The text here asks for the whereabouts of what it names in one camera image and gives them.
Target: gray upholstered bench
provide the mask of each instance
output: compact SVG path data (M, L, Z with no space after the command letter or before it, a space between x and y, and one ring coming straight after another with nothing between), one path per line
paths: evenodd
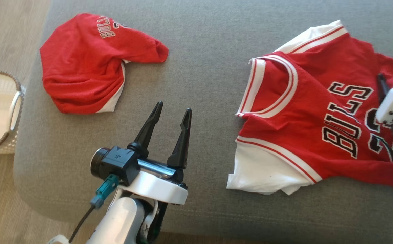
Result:
M248 60L311 26L338 19L354 37L393 56L393 1L52 0L43 42L80 12L146 32L168 46L170 55L163 64L127 64L116 111L85 116L58 112L43 89L37 57L14 161L18 191L36 211L78 221L101 182L90 173L93 153L126 146L162 100L149 148L153 159L167 158L184 109L193 109L185 171L189 197L186 205L170 207L164 231L273 243L393 242L392 187L335 178L291 196L226 189L242 124L234 114L249 76Z

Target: clothing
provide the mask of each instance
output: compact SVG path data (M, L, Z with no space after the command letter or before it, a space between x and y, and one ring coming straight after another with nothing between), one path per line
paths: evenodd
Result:
M62 113L114 111L123 62L164 62L168 48L147 34L94 14L60 25L40 48L43 85Z
M336 21L250 63L228 189L291 194L331 176L393 186L393 135L375 118L393 59Z

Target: red fabric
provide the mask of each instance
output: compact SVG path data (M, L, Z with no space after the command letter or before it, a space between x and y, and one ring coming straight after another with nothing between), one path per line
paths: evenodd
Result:
M369 43L343 34L327 43L303 53L276 55L292 64L298 74L297 89L289 103L277 114L264 118L261 114L246 113L239 135L261 139L279 145L306 162L323 179L330 176L347 176L363 182L393 186L393 135L388 125L376 122L374 112L379 106L377 75L384 74L393 87L393 59L376 54ZM264 59L264 77L251 112L259 112L272 105L287 89L289 74L284 65ZM341 85L330 92L333 82ZM362 88L371 91L367 97ZM351 110L351 115L331 111L330 104ZM329 118L336 118L359 128L359 134ZM331 131L354 142L351 151L323 140L324 136L337 137ZM385 147L382 138L388 145Z
M62 113L99 111L124 82L122 60L164 62L159 40L111 18L78 14L40 48L43 85Z

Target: teal connector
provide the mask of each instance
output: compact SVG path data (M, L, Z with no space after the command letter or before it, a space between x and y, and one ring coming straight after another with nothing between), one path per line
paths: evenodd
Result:
M113 174L110 174L106 179L105 182L97 189L94 198L91 199L90 204L95 206L96 209L102 207L103 203L105 202L106 198L114 192L116 187L119 185L119 177Z

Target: camera lens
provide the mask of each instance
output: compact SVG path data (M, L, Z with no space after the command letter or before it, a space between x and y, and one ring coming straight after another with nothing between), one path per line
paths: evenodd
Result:
M93 176L100 178L99 176L100 164L102 159L105 157L106 154L108 154L109 151L111 151L109 148L99 148L92 156L91 174Z

